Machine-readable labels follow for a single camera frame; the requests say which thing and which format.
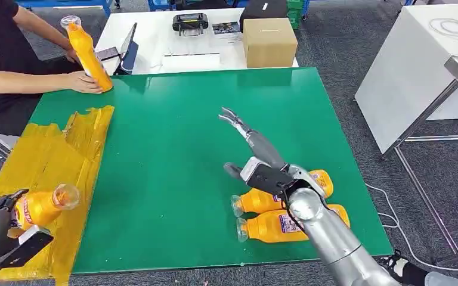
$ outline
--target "white cable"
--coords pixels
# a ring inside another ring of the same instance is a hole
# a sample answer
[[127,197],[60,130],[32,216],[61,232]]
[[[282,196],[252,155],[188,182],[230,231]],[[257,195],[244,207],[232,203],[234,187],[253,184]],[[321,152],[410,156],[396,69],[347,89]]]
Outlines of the white cable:
[[120,62],[120,68],[121,68],[122,70],[126,71],[126,72],[134,72],[135,70],[137,70],[137,69],[128,70],[128,69],[124,68],[124,67],[123,67],[123,61]]
[[[435,27],[434,23],[438,23],[439,28]],[[458,20],[452,18],[435,18],[429,21],[429,27],[435,32],[447,36],[449,38],[458,39],[458,31],[449,29],[445,24],[450,23],[458,27]]]
[[386,213],[377,213],[377,214],[379,214],[381,216],[386,216],[386,217],[392,219],[396,223],[396,225],[382,225],[384,228],[397,228],[398,227],[398,221],[393,216],[391,216],[389,214],[386,214]]
[[380,191],[382,192],[384,195],[385,195],[385,198],[387,200],[387,203],[389,204],[389,207],[391,208],[391,211],[392,213],[394,214],[394,217],[391,217],[390,215],[386,214],[386,213],[378,213],[379,215],[382,215],[382,216],[386,216],[386,217],[390,217],[395,223],[396,225],[395,226],[391,226],[391,225],[384,225],[383,227],[386,227],[386,228],[397,228],[400,230],[401,232],[401,235],[403,236],[404,238],[404,241],[406,242],[406,245],[408,246],[408,249],[410,250],[410,253],[411,253],[411,256],[413,256],[413,258],[415,260],[417,260],[417,262],[423,264],[423,265],[426,265],[426,266],[429,266],[431,268],[436,268],[436,269],[442,269],[442,270],[449,270],[449,271],[458,271],[458,268],[447,268],[447,267],[441,267],[441,266],[436,266],[436,265],[432,265],[432,264],[429,264],[429,263],[426,263],[422,260],[420,260],[416,255],[415,253],[413,252],[413,250],[411,249],[411,245],[410,245],[410,242],[408,241],[408,237],[406,236],[406,234],[404,233],[403,229],[401,228],[401,225],[400,225],[400,221],[398,219],[398,216],[396,215],[396,212],[394,211],[394,208],[392,207],[392,204],[391,204],[391,201],[389,201],[389,197],[387,196],[387,192],[385,192],[384,190],[382,189],[379,189],[379,188],[376,188],[374,186],[371,186],[369,184],[366,184],[367,187],[371,188],[371,189],[375,189],[377,191]]

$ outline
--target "blue crate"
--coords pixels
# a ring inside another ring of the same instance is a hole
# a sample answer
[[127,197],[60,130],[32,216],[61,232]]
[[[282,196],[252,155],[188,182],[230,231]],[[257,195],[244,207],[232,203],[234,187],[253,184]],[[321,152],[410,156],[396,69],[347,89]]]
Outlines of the blue crate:
[[17,3],[24,8],[53,8],[71,6],[103,6],[106,16],[112,12],[110,6],[113,0],[17,0]]
[[305,19],[308,16],[308,6],[310,5],[310,0],[304,0],[303,10],[301,11],[301,17]]
[[[247,0],[240,0],[238,2],[238,7],[242,7],[242,8],[245,7],[247,2],[248,2]],[[231,0],[227,0],[227,3],[231,5],[233,2]],[[169,1],[168,0],[148,0],[148,6],[150,7],[150,11],[169,10]]]

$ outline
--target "black shoe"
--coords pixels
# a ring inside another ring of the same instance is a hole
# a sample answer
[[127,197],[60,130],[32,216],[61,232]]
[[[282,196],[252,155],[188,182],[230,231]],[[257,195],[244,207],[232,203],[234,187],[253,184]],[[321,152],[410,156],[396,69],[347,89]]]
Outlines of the black shoe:
[[381,258],[378,259],[377,262],[396,281],[398,281],[399,283],[405,283],[405,281],[403,280],[403,272],[401,271],[401,273],[398,274],[398,273],[396,273],[396,271],[394,271],[394,266],[396,266],[397,261],[400,260],[400,259],[403,259],[403,260],[406,261],[403,264],[408,263],[408,259],[406,259],[405,257],[401,256],[401,251],[399,251],[398,249],[395,249],[393,255],[387,256],[387,257],[381,257]]

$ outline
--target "robotic arm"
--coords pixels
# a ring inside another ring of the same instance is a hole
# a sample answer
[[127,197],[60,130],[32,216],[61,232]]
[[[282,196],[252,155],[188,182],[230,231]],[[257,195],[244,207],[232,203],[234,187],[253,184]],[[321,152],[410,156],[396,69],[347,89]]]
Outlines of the robotic arm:
[[13,195],[0,197],[0,269],[25,265],[53,240],[47,229],[37,225],[16,239],[8,237],[11,212],[17,200],[27,192],[28,189],[21,189]]
[[327,207],[323,189],[305,169],[286,163],[262,134],[251,129],[234,112],[223,107],[222,113],[219,118],[238,130],[254,154],[244,168],[226,163],[224,169],[253,188],[281,196],[289,214],[302,223],[302,229],[339,285],[400,285]]

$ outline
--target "plastic bottle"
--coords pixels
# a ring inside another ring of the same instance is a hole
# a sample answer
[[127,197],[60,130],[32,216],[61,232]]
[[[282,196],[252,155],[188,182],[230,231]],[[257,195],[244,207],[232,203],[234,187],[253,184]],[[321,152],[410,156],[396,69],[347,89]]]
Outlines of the plastic bottle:
[[71,46],[88,76],[97,80],[103,92],[113,87],[112,80],[106,73],[101,61],[95,56],[94,41],[82,28],[82,20],[77,16],[66,16],[60,20],[61,25],[67,30]]
[[16,237],[32,225],[47,226],[63,210],[74,209],[80,201],[80,192],[73,185],[60,184],[51,191],[28,193],[15,205],[12,214],[10,237]]
[[[333,182],[324,170],[313,170],[310,172],[319,186],[326,192],[326,198],[333,194]],[[275,195],[263,192],[259,189],[252,188],[244,195],[233,195],[231,197],[233,212],[236,217],[240,217],[243,213],[254,212],[263,213],[270,210],[281,210],[281,199]]]
[[[343,206],[339,204],[328,204],[327,206],[350,227],[350,221]],[[265,243],[308,240],[307,235],[290,218],[286,210],[272,210],[249,220],[239,217],[236,222],[236,230],[240,242],[249,238]]]

